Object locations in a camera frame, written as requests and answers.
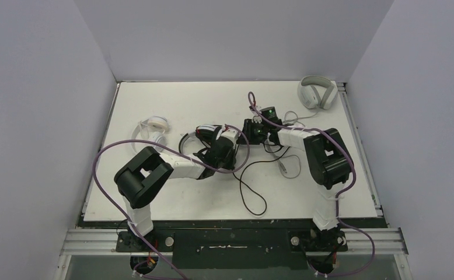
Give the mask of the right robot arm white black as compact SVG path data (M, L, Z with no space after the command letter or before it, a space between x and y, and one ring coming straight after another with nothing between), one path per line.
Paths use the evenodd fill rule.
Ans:
M335 128L322 130L304 128L300 124L284 124L273 106L260 110L250 106L249 109L253 117L245 119L243 124L243 133L248 141L240 139L240 144L269 142L305 152L310 175L318 185L312 218L317 229L311 231L310 242L316 249L325 249L332 244L332 232L337 230L339 224L337 193L354 171L354 162L339 131Z

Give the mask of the white wired headphones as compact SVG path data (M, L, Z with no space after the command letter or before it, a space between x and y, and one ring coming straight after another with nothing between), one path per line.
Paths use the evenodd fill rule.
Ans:
M170 124L167 118L153 115L138 121L131 134L131 139L137 140L138 137L140 137L141 140L147 140L166 146L166 134L169 130Z

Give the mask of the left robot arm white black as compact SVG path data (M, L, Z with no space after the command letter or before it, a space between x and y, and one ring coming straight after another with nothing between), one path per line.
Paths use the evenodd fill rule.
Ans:
M119 193L125 198L128 230L131 243L139 250L150 249L154 243L151 202L169 179L203 180L214 175L216 169L233 170L235 144L223 136L214 140L205 152L188 155L158 152L144 147L114 176Z

